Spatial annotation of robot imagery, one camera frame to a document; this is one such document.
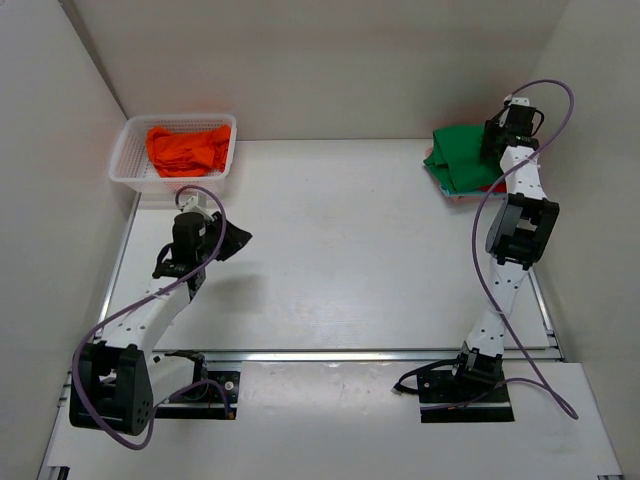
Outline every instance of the folded clothing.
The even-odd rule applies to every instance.
[[[454,125],[433,132],[433,151],[425,166],[451,193],[466,193],[495,182],[502,170],[480,158],[482,125]]]
[[[171,133],[163,127],[147,132],[147,154],[161,177],[201,177],[224,172],[231,127],[197,133]]]

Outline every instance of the folded orange cloth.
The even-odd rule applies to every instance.
[[[231,127],[197,133],[171,133],[153,127],[147,133],[147,153],[161,177],[200,177],[211,170],[224,172]]]

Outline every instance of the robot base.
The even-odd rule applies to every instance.
[[[484,398],[461,408],[429,410],[430,406],[467,402],[487,391],[487,385],[462,383],[451,370],[418,373],[418,395],[422,423],[513,422],[507,386],[493,389]]]

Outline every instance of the green cloth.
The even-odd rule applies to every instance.
[[[482,125],[454,125],[433,132],[433,151],[425,166],[452,193],[465,193],[491,185],[502,170],[480,159]]]

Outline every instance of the white plastic basket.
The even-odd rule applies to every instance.
[[[160,126],[173,133],[201,132],[229,125],[231,138],[224,172],[211,171],[201,177],[163,178],[149,161],[145,142],[147,132]],[[213,187],[229,173],[236,144],[236,119],[226,114],[141,115],[130,118],[125,124],[109,162],[109,177],[114,182],[125,183],[142,193],[171,193],[178,188],[195,184]]]

